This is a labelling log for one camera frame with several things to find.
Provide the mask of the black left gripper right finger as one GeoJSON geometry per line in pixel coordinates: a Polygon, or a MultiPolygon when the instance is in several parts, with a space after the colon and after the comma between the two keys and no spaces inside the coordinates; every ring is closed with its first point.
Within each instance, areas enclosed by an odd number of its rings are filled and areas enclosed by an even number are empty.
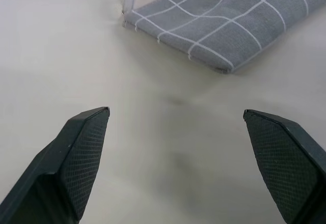
{"type": "Polygon", "coordinates": [[[263,181],[286,224],[326,224],[326,151],[298,123],[243,113],[263,181]]]}

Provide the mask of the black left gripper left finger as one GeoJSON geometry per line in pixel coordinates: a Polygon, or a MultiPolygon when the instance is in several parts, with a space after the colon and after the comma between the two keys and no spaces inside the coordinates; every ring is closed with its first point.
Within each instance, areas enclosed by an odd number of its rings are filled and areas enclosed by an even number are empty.
{"type": "Polygon", "coordinates": [[[110,109],[70,118],[0,204],[0,224],[79,224],[101,160],[110,109]]]}

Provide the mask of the brown patterned pouch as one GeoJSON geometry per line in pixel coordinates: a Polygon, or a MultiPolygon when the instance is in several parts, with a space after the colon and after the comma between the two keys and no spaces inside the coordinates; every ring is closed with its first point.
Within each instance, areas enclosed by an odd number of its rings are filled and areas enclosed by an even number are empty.
{"type": "Polygon", "coordinates": [[[124,0],[124,25],[231,73],[273,44],[326,0],[124,0]]]}

